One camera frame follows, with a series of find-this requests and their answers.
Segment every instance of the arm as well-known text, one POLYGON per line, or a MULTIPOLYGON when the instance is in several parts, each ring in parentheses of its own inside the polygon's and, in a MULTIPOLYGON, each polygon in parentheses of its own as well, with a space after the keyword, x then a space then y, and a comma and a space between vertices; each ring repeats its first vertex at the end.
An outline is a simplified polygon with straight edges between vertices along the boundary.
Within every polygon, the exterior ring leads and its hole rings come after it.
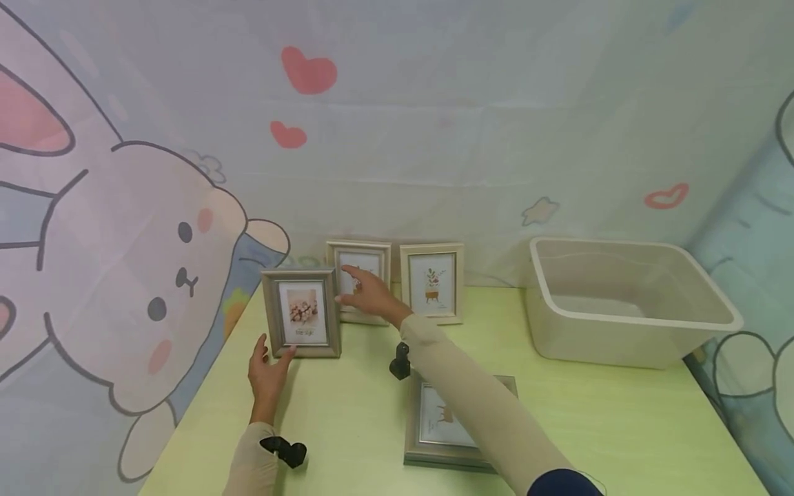
POLYGON ((546 472, 572 468, 518 399, 437 325, 414 314, 398 324, 411 365, 433 385, 516 494, 526 494, 546 472))
POLYGON ((234 450, 223 496, 271 496, 276 483, 278 458, 262 448, 259 441, 276 435, 273 428, 276 409, 287 381, 287 370, 295 357, 295 347, 284 353, 278 363, 269 363, 266 339, 267 335, 260 336, 249 360, 253 392, 251 419, 234 450))
POLYGON ((223 496, 270 496, 279 461, 276 455, 259 445, 259 440, 275 436, 276 430, 270 424, 255 422, 250 424, 234 451, 229 480, 223 489, 223 496))

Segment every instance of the potted plant illustration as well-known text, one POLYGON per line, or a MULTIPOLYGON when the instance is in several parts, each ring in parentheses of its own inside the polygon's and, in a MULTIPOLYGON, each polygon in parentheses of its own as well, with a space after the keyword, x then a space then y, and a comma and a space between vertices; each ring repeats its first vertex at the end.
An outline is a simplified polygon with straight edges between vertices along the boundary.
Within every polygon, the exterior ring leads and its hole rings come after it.
POLYGON ((427 269, 427 273, 425 273, 425 303, 430 303, 430 300, 435 300, 438 303, 438 282, 444 272, 446 271, 436 272, 433 269, 427 269))

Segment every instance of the wall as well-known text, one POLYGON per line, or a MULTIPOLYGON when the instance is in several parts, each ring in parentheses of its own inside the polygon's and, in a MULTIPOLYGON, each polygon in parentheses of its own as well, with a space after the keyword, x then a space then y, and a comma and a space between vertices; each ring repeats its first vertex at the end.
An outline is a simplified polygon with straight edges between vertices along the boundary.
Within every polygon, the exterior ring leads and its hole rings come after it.
POLYGON ((136 491, 258 269, 329 236, 462 240, 497 286, 537 233, 686 243, 794 84, 785 0, 0 6, 23 494, 136 491))
POLYGON ((692 245, 745 318, 688 364, 773 496, 794 493, 794 93, 692 245))

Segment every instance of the bunny nose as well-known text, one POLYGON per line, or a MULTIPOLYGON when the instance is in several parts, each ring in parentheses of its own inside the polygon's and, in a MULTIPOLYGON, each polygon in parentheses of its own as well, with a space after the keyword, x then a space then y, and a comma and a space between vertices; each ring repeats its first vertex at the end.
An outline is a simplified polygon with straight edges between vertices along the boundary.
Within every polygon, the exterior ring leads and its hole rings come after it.
POLYGON ((185 267, 181 267, 176 272, 176 287, 182 287, 187 284, 187 286, 191 288, 191 298, 193 298, 193 291, 198 281, 198 276, 194 277, 192 281, 187 277, 187 269, 185 267))

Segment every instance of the left hand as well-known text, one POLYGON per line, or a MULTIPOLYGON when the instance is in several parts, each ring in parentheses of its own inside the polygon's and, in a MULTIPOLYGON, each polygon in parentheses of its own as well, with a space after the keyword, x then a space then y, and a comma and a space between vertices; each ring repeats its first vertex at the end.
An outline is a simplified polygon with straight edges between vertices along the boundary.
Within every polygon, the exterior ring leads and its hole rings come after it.
POLYGON ((278 363, 269 363, 268 347, 264 344, 267 339, 267 334, 259 336, 249 360, 249 381, 253 390, 251 424, 264 422, 273 425, 281 391, 287 381, 287 370, 297 349, 292 345, 278 363))

